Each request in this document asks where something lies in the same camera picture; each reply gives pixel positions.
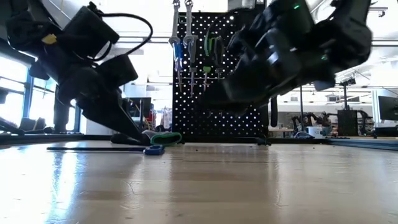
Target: robotic arm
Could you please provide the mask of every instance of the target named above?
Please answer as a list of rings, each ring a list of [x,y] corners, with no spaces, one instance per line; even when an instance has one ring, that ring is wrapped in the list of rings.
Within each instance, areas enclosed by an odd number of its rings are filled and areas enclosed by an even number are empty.
[[[91,2],[82,7],[64,29],[51,22],[35,21],[27,0],[10,0],[11,18],[6,22],[9,45],[37,58],[30,68],[36,78],[53,78],[59,85],[57,99],[70,105],[76,99],[83,115],[99,124],[149,145],[131,117],[123,110],[119,86],[138,76],[128,55],[149,41],[152,26],[143,18],[130,14],[105,14]],[[102,17],[126,16],[139,19],[150,27],[150,35],[140,45],[98,65],[115,44],[119,35]],[[107,51],[95,58],[108,44]]]
[[[315,24],[305,0],[272,1],[231,39],[228,50],[240,60],[230,75],[207,89],[201,105],[260,107],[311,82],[317,90],[333,87],[336,72],[369,57],[370,5],[371,0],[334,0],[333,14]]]

